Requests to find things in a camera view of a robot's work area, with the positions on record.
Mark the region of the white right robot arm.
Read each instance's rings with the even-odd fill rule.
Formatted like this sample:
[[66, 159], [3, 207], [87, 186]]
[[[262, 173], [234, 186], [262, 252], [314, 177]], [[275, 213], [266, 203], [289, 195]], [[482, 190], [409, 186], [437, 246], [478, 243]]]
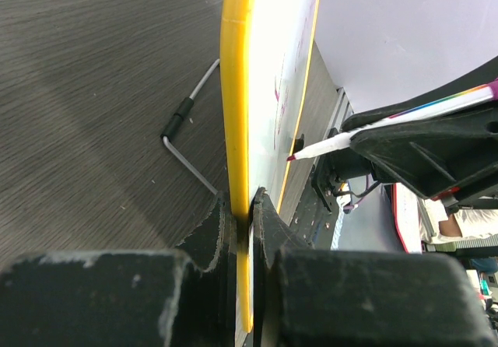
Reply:
[[497, 102], [359, 133], [325, 165], [335, 182], [369, 174], [440, 199], [452, 212], [477, 209], [479, 198], [497, 196]]

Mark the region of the orange-framed whiteboard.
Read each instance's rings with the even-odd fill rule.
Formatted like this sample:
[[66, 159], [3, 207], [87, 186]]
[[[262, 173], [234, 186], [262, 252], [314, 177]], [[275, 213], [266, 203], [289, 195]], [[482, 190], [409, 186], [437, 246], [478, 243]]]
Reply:
[[240, 320], [254, 327], [251, 205], [279, 207], [307, 88], [320, 0], [223, 0], [220, 82]]

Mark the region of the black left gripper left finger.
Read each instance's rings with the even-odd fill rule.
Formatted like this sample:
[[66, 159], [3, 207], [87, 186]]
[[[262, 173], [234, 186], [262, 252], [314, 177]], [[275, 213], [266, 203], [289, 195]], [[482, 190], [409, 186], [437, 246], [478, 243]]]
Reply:
[[232, 346], [235, 245], [218, 194], [176, 247], [20, 256], [1, 273], [1, 344]]

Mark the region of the pink-capped whiteboard marker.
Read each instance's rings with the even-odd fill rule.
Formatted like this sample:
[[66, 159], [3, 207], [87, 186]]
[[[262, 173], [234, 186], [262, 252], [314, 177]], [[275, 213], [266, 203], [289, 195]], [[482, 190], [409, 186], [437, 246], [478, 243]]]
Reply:
[[304, 147], [299, 152], [288, 156], [286, 160], [291, 162], [297, 159], [315, 158], [326, 153], [347, 149], [350, 147], [352, 137], [361, 131], [439, 118], [493, 100], [497, 100], [497, 80], [393, 114], [351, 131], [340, 132], [334, 137]]

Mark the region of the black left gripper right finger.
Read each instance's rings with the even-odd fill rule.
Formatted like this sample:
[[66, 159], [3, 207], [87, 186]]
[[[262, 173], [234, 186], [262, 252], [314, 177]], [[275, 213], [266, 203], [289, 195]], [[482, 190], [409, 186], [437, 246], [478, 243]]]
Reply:
[[443, 254], [317, 250], [252, 203], [256, 346], [491, 346], [465, 270]]

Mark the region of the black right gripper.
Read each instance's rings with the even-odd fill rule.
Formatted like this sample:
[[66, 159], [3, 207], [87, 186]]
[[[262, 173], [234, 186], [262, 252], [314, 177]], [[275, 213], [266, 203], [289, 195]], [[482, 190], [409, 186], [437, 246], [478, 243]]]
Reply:
[[[384, 117], [497, 79], [497, 57], [443, 86], [401, 103], [353, 114], [351, 131]], [[351, 149], [446, 212], [497, 209], [497, 103], [444, 117], [362, 131]]]

